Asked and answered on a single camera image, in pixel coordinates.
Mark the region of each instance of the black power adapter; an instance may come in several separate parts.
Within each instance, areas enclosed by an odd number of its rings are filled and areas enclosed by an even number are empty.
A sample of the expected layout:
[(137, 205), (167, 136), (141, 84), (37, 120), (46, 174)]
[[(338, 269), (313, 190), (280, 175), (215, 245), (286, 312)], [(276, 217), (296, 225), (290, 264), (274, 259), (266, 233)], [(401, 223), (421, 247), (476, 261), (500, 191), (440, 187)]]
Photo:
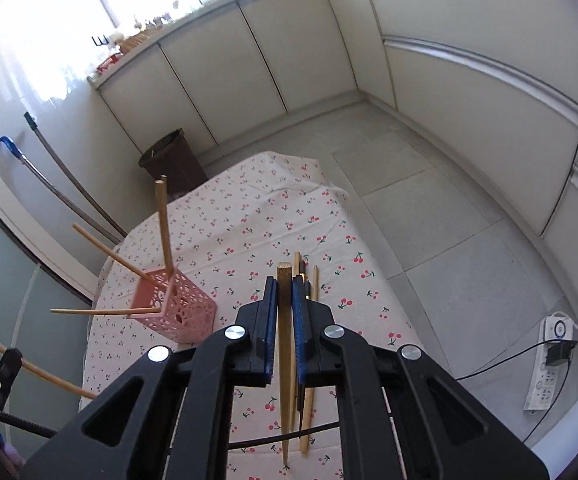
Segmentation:
[(558, 366), (569, 361), (572, 358), (573, 349), (576, 348), (578, 341), (569, 341), (564, 339), (547, 348), (547, 359), (545, 365)]

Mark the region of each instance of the metal pole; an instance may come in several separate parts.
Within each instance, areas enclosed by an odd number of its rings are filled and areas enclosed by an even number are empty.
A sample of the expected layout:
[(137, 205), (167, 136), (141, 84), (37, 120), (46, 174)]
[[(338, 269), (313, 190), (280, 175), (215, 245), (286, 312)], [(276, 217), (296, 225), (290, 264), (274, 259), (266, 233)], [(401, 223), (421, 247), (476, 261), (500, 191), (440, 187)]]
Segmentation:
[(120, 240), (112, 235), (109, 231), (107, 231), (102, 225), (96, 222), (91, 216), (86, 214), (82, 209), (80, 209), (77, 205), (75, 205), (67, 196), (65, 196), (62, 191), (56, 188), (51, 182), (47, 180), (47, 178), (40, 173), (40, 171), (26, 158), (26, 155), (22, 153), (15, 143), (9, 137), (0, 137), (0, 142), (2, 142), (6, 147), (8, 147), (9, 151), (13, 153), (13, 155), (20, 160), (26, 167), (31, 170), (31, 172), (36, 176), (36, 178), (43, 183), (46, 188), (51, 191), (55, 196), (57, 196), (65, 205), (71, 209), (76, 215), (82, 218), (87, 224), (89, 224), (93, 229), (98, 231), (101, 235), (105, 236), (109, 240), (111, 240), (114, 244), (118, 245)]
[(67, 178), (71, 181), (71, 183), (76, 187), (76, 189), (78, 189), (78, 191), (82, 193), (82, 196), (86, 198), (86, 200), (95, 208), (95, 210), (98, 211), (102, 215), (102, 217), (113, 226), (113, 228), (116, 231), (118, 231), (123, 237), (126, 237), (127, 232), (124, 229), (122, 229), (120, 225), (118, 225), (117, 222), (115, 222), (114, 219), (111, 218), (111, 216), (109, 216), (109, 214), (104, 209), (102, 209), (102, 206), (99, 205), (98, 202), (96, 202), (96, 200), (86, 191), (86, 189), (84, 189), (84, 187), (82, 187), (82, 184), (79, 183), (75, 175), (73, 175), (73, 173), (69, 171), (69, 168), (67, 168), (67, 166), (64, 165), (64, 162), (60, 159), (58, 154), (55, 151), (53, 151), (53, 148), (51, 147), (49, 142), (44, 138), (43, 134), (40, 133), (38, 125), (35, 123), (34, 118), (31, 117), (31, 114), (29, 114), (29, 112), (25, 112), (24, 118), (26, 119), (26, 122), (29, 124), (31, 129), (34, 131), (34, 134), (38, 137), (38, 140), (40, 140), (40, 142), (44, 146), (45, 150), (49, 152), (51, 158), (53, 158), (55, 163), (67, 176)]

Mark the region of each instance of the power outlet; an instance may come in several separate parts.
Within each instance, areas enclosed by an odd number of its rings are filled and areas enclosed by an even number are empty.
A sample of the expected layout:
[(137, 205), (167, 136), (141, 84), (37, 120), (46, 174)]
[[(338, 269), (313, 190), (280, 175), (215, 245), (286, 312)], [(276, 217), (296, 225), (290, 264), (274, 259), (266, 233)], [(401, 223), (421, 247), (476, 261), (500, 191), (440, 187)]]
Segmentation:
[[(538, 341), (547, 339), (569, 339), (573, 338), (573, 323), (568, 317), (550, 316), (547, 317), (541, 326), (541, 333)], [(529, 385), (527, 399), (525, 399), (524, 410), (547, 410), (552, 405), (556, 384), (558, 383), (559, 367), (547, 366), (547, 345), (541, 345), (536, 351), (534, 361), (534, 373)]]

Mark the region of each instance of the brown trash bin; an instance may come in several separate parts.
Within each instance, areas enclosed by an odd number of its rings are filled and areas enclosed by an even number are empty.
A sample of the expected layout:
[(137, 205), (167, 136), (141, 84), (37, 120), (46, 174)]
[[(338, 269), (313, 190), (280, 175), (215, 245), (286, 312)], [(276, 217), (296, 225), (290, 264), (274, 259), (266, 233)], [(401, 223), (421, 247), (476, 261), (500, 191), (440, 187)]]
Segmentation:
[(181, 128), (162, 137), (144, 152), (138, 164), (155, 180), (166, 175), (169, 195), (174, 198), (188, 193), (208, 180)]

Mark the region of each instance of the cherry print tablecloth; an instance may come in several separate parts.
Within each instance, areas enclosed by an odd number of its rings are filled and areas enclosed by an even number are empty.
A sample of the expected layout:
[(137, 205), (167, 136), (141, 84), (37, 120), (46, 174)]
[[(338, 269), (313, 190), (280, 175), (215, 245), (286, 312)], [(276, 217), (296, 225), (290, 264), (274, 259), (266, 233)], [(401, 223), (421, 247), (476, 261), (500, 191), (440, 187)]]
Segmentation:
[[(261, 297), (278, 262), (300, 251), (307, 276), (320, 269), (320, 302), (336, 322), (389, 349), (420, 345), (402, 306), (349, 219), (347, 193), (333, 187), (317, 160), (264, 152), (214, 177), (169, 205), (176, 265), (218, 305), (214, 330), (232, 324), (239, 307)], [(125, 238), (117, 251), (143, 269), (163, 266), (157, 216)], [(127, 308), (136, 277), (109, 260), (94, 308)], [(137, 321), (97, 316), (88, 337), (83, 384), (100, 392), (150, 347), (175, 344)], [(236, 388), (231, 440), (279, 433), (277, 381), (265, 389)], [(333, 388), (318, 388), (313, 425), (338, 420)], [(338, 430), (314, 434), (307, 456), (290, 443), (229, 452), (227, 478), (339, 479), (343, 472)]]

